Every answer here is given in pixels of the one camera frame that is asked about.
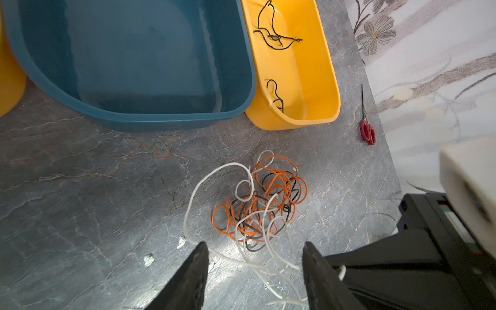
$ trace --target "black wire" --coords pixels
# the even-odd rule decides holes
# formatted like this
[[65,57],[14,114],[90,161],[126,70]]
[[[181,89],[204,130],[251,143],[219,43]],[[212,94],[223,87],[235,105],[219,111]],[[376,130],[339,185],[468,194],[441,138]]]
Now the black wire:
[[276,89],[274,90],[274,93],[276,94],[277,99],[276,99],[276,100],[274,100],[274,101],[272,101],[272,103],[276,103],[277,101],[280,101],[280,102],[281,102],[281,108],[277,107],[277,105],[276,105],[276,107],[277,107],[278,109],[282,110],[282,113],[284,113],[284,101],[283,101],[283,100],[281,99],[281,97],[279,97],[279,95],[277,94],[277,83],[276,83],[276,81],[274,81],[273,79],[268,80],[268,81],[267,81],[267,89],[269,89],[269,83],[270,83],[270,82],[274,82],[274,84],[276,85]]
[[[274,34],[275,34],[275,35],[270,34],[270,31],[269,31],[267,28],[260,27],[260,16],[262,15],[263,10],[265,10],[265,8],[266,8],[266,7],[268,7],[268,6],[270,6],[270,7],[272,8],[272,11],[273,11],[273,12],[272,12],[272,22],[271,22],[271,27],[272,27],[272,31],[274,31]],[[282,50],[288,49],[288,48],[290,48],[290,47],[293,45],[293,43],[303,41],[303,39],[289,38],[289,37],[285,37],[285,36],[282,36],[282,35],[278,34],[278,33],[276,32],[276,30],[274,29],[274,17],[275,17],[275,15],[276,15],[276,9],[275,9],[275,7],[272,5],[272,0],[268,0],[268,1],[265,3],[265,5],[263,6],[263,8],[262,8],[262,10],[260,11],[260,13],[258,14],[258,21],[257,21],[257,25],[256,25],[256,27],[257,27],[257,29],[258,29],[258,30],[253,31],[253,33],[255,33],[255,32],[259,32],[259,33],[261,33],[261,34],[262,34],[262,38],[263,38],[263,40],[265,41],[265,43],[267,44],[267,46],[268,46],[268,47],[270,47],[270,48],[271,48],[271,49],[273,49],[273,50],[276,50],[276,51],[282,51]],[[262,29],[262,30],[267,31],[267,33],[268,33],[267,37],[269,37],[272,41],[279,41],[279,44],[281,45],[281,47],[283,47],[283,46],[284,46],[284,45],[282,44],[282,42],[281,42],[281,39],[283,39],[283,38],[284,38],[284,39],[287,39],[287,40],[292,40],[292,42],[291,42],[291,43],[290,43],[287,47],[285,47],[285,48],[283,48],[283,49],[278,49],[278,48],[275,48],[275,47],[273,47],[272,45],[270,45],[270,44],[267,42],[267,40],[266,40],[266,38],[265,38],[265,35],[263,34],[263,32],[261,32],[261,29]]]
[[[286,222],[285,222],[285,223],[281,226],[281,228],[280,228],[280,229],[278,229],[278,230],[274,233],[274,235],[277,235],[279,232],[281,232],[281,231],[283,231],[283,230],[284,230],[284,228],[286,227],[286,223],[287,223],[287,222],[288,222],[288,220],[289,220],[289,216],[291,215],[291,212],[292,212],[292,211],[293,211],[293,212],[295,211],[295,209],[294,209],[294,208],[292,208],[292,206],[294,205],[294,203],[293,203],[292,201],[298,201],[298,199],[300,199],[300,197],[301,197],[301,193],[302,193],[300,188],[295,188],[296,183],[297,183],[296,176],[295,176],[293,173],[291,173],[290,171],[286,171],[286,173],[288,173],[289,175],[293,176],[293,178],[290,178],[290,179],[289,179],[289,182],[292,182],[292,183],[293,183],[293,186],[292,186],[292,188],[291,188],[291,194],[292,194],[292,193],[294,193],[294,192],[296,192],[296,193],[295,193],[295,195],[293,196],[293,198],[291,199],[291,201],[290,201],[288,204],[283,205],[283,212],[286,212]],[[263,177],[262,182],[261,182],[263,186],[265,185],[265,180],[267,179],[267,177],[268,177],[268,176],[271,176],[271,175],[273,175],[273,174],[274,174],[274,173],[273,173],[273,172],[271,172],[271,173],[267,174],[265,177]],[[256,192],[256,191],[254,191],[254,192],[253,192],[253,196],[254,196],[254,197],[256,197],[256,198],[258,198],[258,199],[262,199],[262,200],[264,200],[265,202],[269,202],[269,200],[268,200],[267,198],[265,198],[265,197],[263,197],[263,196],[259,196],[259,195],[257,194],[257,192]],[[247,198],[247,197],[249,197],[249,195],[245,195],[245,196],[242,196],[242,197],[240,197],[240,198],[241,198],[241,199],[245,199],[245,198]],[[234,207],[235,207],[236,203],[238,203],[238,202],[240,202],[240,203],[241,203],[241,205],[240,205],[240,208],[241,208],[241,209],[239,210],[239,213],[240,213],[240,214],[242,214],[242,213],[243,213],[243,211],[245,210],[245,208],[246,208],[246,206],[247,206],[247,203],[246,203],[246,202],[243,202],[243,201],[240,201],[240,200],[238,200],[238,199],[236,198],[236,199],[234,199],[234,200],[231,202],[231,206],[230,206],[230,208],[229,208],[229,212],[230,212],[230,214],[234,215]],[[274,211],[270,211],[270,213],[272,214],[272,216],[273,216],[273,217],[275,217],[275,216],[276,216],[276,213],[275,213]],[[260,221],[260,215],[259,215],[259,214],[256,214],[256,216],[257,216],[258,221]],[[236,222],[239,222],[239,221],[241,220],[241,217],[240,217],[240,218],[237,218],[236,216],[234,216],[234,219],[236,220]],[[250,228],[250,229],[252,229],[253,231],[255,231],[255,232],[257,232],[257,233],[259,234],[259,236],[258,236],[258,237],[249,237],[249,236],[247,236],[247,237],[246,237],[246,240],[245,240],[245,246],[246,246],[246,248],[247,248],[247,250],[248,250],[248,251],[250,251],[250,252],[258,252],[258,251],[260,251],[261,249],[263,249],[263,248],[265,247],[265,244],[262,244],[262,245],[261,245],[261,246],[259,246],[258,248],[255,248],[255,247],[256,247],[256,245],[250,246],[250,245],[248,244],[248,241],[249,241],[249,240],[258,240],[258,239],[263,238],[263,233],[262,233],[262,231],[258,230],[257,228],[253,227],[252,225],[250,225],[250,224],[246,223],[245,221],[243,221],[242,223],[240,223],[240,227],[241,227],[241,228]]]

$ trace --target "orange wire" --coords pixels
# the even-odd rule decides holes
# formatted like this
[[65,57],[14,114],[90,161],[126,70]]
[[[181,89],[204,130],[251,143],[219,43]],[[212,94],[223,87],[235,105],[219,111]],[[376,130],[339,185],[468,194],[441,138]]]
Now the orange wire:
[[[267,168],[267,167],[262,166],[262,163],[264,161],[266,161],[268,159],[271,159],[271,158],[282,158],[283,160],[289,162],[291,165],[293,165],[294,170],[296,171],[296,174],[293,174],[291,172],[284,171],[284,170],[273,170],[273,169],[270,169],[270,168]],[[264,190],[264,193],[263,193],[263,195],[261,197],[263,197],[264,199],[266,199],[266,201],[269,201],[270,198],[271,198],[271,193],[275,193],[276,192],[276,193],[279,194],[279,198],[274,199],[271,202],[270,206],[269,206],[269,208],[272,208],[272,205],[273,204],[277,204],[277,206],[276,206],[277,211],[275,213],[272,213],[272,212],[269,212],[268,213],[268,215],[269,215],[269,221],[271,221],[272,219],[274,219],[275,214],[277,214],[279,212],[281,213],[281,216],[284,216],[284,206],[287,205],[287,204],[289,204],[293,208],[293,215],[291,216],[291,219],[289,219],[287,221],[287,224],[290,223],[294,219],[294,217],[295,217],[295,214],[296,214],[296,205],[302,203],[306,199],[306,197],[307,197],[307,191],[308,191],[307,183],[305,182],[305,180],[303,180],[302,178],[298,177],[299,171],[298,171],[298,168],[296,167],[296,165],[291,160],[289,160],[288,158],[286,158],[284,156],[271,155],[271,156],[268,156],[268,157],[260,160],[255,165],[254,170],[261,170],[261,171],[263,170],[263,171],[267,171],[267,172],[273,174],[272,178],[270,178],[267,181],[267,184],[264,185],[258,179],[258,173],[260,171],[254,173],[253,178],[256,180],[256,183],[259,186],[261,186],[262,189]],[[293,190],[293,186],[292,186],[292,183],[293,182],[298,183],[298,189],[300,191],[300,193],[298,194],[298,199],[296,201],[293,201],[293,199],[291,199],[291,194],[294,191]],[[303,196],[303,198],[301,198],[302,191],[303,191],[302,183],[305,186],[305,196]],[[239,208],[238,208],[238,218],[239,219],[245,218],[249,214],[251,214],[251,213],[253,213],[255,211],[265,210],[265,208],[258,208],[257,207],[259,201],[260,201],[260,199],[258,197],[253,196],[252,199],[251,199],[251,201],[250,201],[250,203],[249,203],[249,205],[247,207],[244,207],[247,202],[241,202],[240,205],[239,205]],[[219,209],[219,207],[223,207],[224,208],[224,211],[226,212],[226,216],[227,216],[227,220],[226,220],[226,231],[225,232],[223,232],[220,228],[218,228],[215,225],[215,223],[214,223],[214,216],[215,216],[217,210]],[[212,221],[212,226],[214,227],[214,229],[216,231],[218,231],[222,235],[229,236],[232,240],[236,240],[236,238],[234,237],[235,232],[231,232],[230,231],[230,226],[233,226],[235,228],[236,227],[237,220],[236,220],[236,217],[234,215],[233,205],[232,205],[231,201],[228,198],[225,199],[224,204],[219,204],[214,209],[214,211],[212,212],[211,221]],[[256,219],[252,219],[251,217],[250,218],[247,218],[245,220],[245,222],[248,225],[250,225],[251,227],[253,227],[255,230],[252,229],[249,226],[246,226],[246,227],[240,227],[240,226],[238,226],[238,231],[239,232],[241,232],[242,234],[245,234],[245,235],[247,235],[247,236],[249,236],[251,238],[257,238],[257,237],[261,237],[262,236],[262,234],[259,233],[259,231],[261,230],[261,225],[262,225],[262,221],[261,221],[259,215],[256,215]],[[276,234],[279,231],[279,228],[277,227],[277,225],[276,225],[275,222],[272,223],[272,225],[273,225],[273,227],[270,227],[270,233],[271,234]],[[258,240],[258,239],[253,239],[253,240],[256,241],[256,242],[258,242],[258,243],[264,243],[264,240]]]

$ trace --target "flower pattern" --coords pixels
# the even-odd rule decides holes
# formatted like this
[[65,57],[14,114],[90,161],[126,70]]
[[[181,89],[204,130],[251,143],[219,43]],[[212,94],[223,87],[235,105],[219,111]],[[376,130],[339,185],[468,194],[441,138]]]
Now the flower pattern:
[[386,2],[388,5],[391,5],[395,0],[365,0],[364,5],[369,4],[371,1],[373,1],[372,12],[374,14],[377,14],[380,8],[384,5],[384,2]]
[[357,42],[362,45],[360,50],[364,50],[365,56],[377,52],[377,42],[385,45],[396,36],[396,31],[391,30],[393,26],[394,20],[389,16],[381,16],[374,25],[369,21],[364,24],[365,33],[357,37]]

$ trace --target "gray marble countertop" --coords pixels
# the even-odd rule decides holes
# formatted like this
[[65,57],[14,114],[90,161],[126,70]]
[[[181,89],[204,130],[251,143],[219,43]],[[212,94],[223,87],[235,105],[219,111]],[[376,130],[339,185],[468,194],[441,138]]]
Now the gray marble countertop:
[[[193,249],[178,248],[193,187],[222,164],[253,166],[265,149],[293,160],[309,184],[291,242],[275,244],[289,260],[301,262],[307,240],[329,255],[389,234],[402,195],[377,114],[369,117],[377,145],[360,138],[362,83],[369,111],[374,102],[348,15],[342,0],[317,4],[342,98],[331,124],[268,132],[242,115],[203,129],[129,134],[92,123],[29,82],[0,119],[0,308],[146,306]],[[236,168],[216,174],[189,222],[195,239],[227,255],[235,246],[209,216],[242,178]],[[155,261],[146,267],[148,254]],[[254,257],[268,259],[265,251]],[[204,309],[259,309],[273,299],[249,268],[210,261]]]

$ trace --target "red scissor handle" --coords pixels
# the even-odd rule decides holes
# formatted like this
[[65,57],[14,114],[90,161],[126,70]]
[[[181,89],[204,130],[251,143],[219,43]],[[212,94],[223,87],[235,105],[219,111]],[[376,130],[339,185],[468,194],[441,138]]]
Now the red scissor handle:
[[362,121],[360,123],[360,134],[362,135],[362,139],[365,142],[368,142],[371,139],[370,127],[371,126],[366,121]]
[[369,145],[375,145],[375,130],[372,125],[369,124],[370,139],[368,140]]

